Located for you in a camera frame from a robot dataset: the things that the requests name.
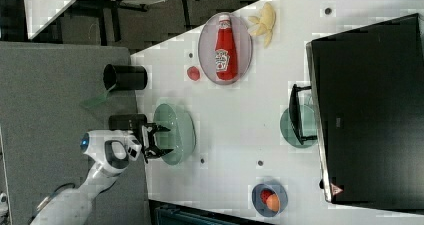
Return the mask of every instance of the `glass plate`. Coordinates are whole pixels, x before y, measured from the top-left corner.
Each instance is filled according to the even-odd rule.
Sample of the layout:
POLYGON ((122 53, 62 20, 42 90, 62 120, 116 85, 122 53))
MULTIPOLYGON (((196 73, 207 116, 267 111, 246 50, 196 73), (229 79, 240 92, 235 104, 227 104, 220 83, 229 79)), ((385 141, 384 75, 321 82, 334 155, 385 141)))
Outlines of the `glass plate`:
POLYGON ((169 165, 177 165, 193 153, 196 136, 190 115, 177 105, 160 104, 153 122, 169 128, 169 132, 157 132, 156 142, 160 149, 174 149, 162 157, 169 165))
MULTIPOLYGON (((317 132, 316 132, 316 126, 315 126, 315 115, 312 108, 306 105, 300 105, 300 112, 302 115, 303 135, 304 136, 316 135, 317 132)), ((299 140, 294 134, 288 109, 286 109, 283 115, 281 116, 280 131, 284 139, 286 139, 286 141, 290 143, 290 145, 296 148, 308 148, 314 145, 315 143, 317 143, 317 140, 309 140, 309 141, 304 141, 303 145, 300 144, 299 140)))

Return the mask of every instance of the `black cup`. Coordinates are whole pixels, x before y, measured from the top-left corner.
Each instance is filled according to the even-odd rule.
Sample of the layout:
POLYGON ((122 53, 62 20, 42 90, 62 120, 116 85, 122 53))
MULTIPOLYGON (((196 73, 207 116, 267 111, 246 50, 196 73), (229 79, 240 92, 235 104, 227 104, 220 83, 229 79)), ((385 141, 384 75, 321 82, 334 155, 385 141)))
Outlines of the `black cup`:
POLYGON ((147 85, 147 72, 142 66, 121 66, 108 64, 103 71, 106 90, 116 84, 113 90, 143 90, 147 85))

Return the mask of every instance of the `red triangle sticker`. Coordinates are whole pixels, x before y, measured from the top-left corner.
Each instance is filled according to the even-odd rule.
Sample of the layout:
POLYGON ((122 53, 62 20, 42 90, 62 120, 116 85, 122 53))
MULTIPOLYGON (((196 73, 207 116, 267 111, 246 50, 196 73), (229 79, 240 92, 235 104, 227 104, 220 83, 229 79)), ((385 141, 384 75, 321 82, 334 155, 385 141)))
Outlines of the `red triangle sticker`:
POLYGON ((333 194, 333 196, 336 196, 337 194, 343 192, 343 189, 337 187, 336 185, 332 183, 330 185, 331 185, 331 193, 333 194))

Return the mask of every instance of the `table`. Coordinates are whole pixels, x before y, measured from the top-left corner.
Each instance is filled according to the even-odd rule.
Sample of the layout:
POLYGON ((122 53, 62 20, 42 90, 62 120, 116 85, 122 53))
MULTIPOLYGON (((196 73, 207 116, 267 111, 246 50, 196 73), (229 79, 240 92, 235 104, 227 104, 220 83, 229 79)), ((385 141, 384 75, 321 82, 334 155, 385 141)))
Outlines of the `table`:
POLYGON ((76 0, 24 0, 28 39, 35 38, 76 0))
POLYGON ((264 49, 263 37, 253 39, 251 67, 233 85, 215 85, 203 73, 197 82, 188 79, 186 69, 199 65, 202 27, 131 56, 132 64, 145 66, 150 76, 146 90, 137 92, 139 112, 152 120, 156 103, 171 99, 190 112, 197 136, 194 154, 182 164, 171 167, 158 159, 146 165, 149 199, 271 224, 421 224, 423 217, 417 215, 325 202, 318 187, 318 147, 290 146, 279 121, 292 85, 309 82, 307 42, 424 12, 424 0, 261 0, 234 14, 250 24, 247 17, 258 15, 266 1, 277 12, 273 40, 264 49), (333 12, 325 15, 328 7, 333 12), (289 200, 272 219, 261 217, 250 198, 268 176, 281 182, 289 200))

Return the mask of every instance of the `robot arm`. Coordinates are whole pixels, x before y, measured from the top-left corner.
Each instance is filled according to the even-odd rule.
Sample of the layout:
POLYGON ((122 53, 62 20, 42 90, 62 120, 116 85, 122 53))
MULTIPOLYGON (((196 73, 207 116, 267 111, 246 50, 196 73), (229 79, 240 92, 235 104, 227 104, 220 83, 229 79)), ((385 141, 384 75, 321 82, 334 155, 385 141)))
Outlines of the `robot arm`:
POLYGON ((92 210, 92 202, 109 189, 136 161, 141 144, 130 131, 97 130, 86 133, 81 141, 84 154, 95 161, 87 179, 77 189, 66 189, 51 198, 36 215, 31 225, 80 225, 92 210))

